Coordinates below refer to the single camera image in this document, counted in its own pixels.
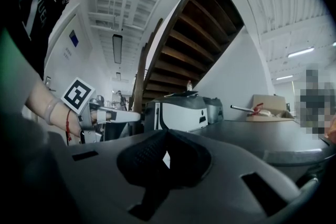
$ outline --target plastic bottle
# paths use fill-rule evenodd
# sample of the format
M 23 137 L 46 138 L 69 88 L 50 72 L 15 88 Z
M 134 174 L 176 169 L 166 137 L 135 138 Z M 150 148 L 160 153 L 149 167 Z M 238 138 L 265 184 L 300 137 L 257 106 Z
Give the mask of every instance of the plastic bottle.
M 191 81 L 188 80 L 187 91 L 192 91 L 192 90 L 193 90 L 193 85 L 191 84 Z

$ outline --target desk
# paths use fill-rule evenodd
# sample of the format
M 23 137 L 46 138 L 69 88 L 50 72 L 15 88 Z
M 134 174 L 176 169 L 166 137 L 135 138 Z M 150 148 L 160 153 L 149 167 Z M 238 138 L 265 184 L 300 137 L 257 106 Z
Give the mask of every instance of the desk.
M 336 154 L 336 146 L 323 135 L 307 134 L 306 129 L 294 121 L 221 121 L 192 133 L 240 146 L 294 181 Z

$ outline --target metal rod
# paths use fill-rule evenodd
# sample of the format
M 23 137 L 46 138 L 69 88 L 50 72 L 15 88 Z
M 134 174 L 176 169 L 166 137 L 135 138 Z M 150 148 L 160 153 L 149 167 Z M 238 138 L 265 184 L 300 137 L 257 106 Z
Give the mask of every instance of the metal rod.
M 236 109 L 236 110 L 245 111 L 245 112 L 254 112 L 253 109 L 240 108 L 240 107 L 238 107 L 238 106 L 234 106 L 234 105 L 231 105 L 230 108 L 232 108 L 232 109 Z
M 114 28 L 114 22 L 115 22 L 115 16 L 114 16 L 114 7 L 116 5 L 116 0 L 113 0 L 113 24 L 112 24 L 112 28 Z

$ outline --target cardboard box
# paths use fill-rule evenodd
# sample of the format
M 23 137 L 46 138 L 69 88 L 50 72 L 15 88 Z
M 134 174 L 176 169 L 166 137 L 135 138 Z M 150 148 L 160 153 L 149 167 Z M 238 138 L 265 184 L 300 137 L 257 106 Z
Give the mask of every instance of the cardboard box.
M 275 122 L 275 121 L 294 120 L 294 117 L 286 109 L 285 97 L 255 94 L 253 96 L 253 108 L 260 103 L 264 103 L 262 109 L 270 111 L 273 115 L 278 115 L 279 113 L 281 113 L 281 118 L 265 117 L 265 116 L 248 116 L 246 117 L 246 121 Z

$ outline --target rectangular slot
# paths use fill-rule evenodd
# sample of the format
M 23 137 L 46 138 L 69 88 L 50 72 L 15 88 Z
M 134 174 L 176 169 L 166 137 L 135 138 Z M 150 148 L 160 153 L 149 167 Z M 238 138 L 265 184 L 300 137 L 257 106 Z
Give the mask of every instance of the rectangular slot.
M 244 175 L 242 180 L 251 190 L 268 217 L 287 206 L 287 203 L 257 173 Z
M 206 118 L 205 118 L 205 116 L 203 116 L 203 117 L 200 117 L 200 119 L 199 119 L 199 120 L 200 120 L 199 122 L 201 123 L 201 122 L 204 122 L 204 121 L 206 121 Z
M 71 39 L 74 47 L 77 47 L 79 41 L 78 41 L 78 38 L 77 38 L 77 36 L 75 34 L 75 31 L 72 30 L 71 33 L 70 33 L 70 35 L 69 35 L 69 37 L 70 37 L 70 39 Z
M 90 157 L 94 157 L 96 155 L 98 155 L 98 153 L 96 151 L 88 151 L 88 152 L 84 152 L 84 153 L 81 153 L 81 154 L 73 155 L 72 158 L 76 162 L 76 161 L 81 161 L 82 159 L 87 159 L 87 158 L 90 158 Z

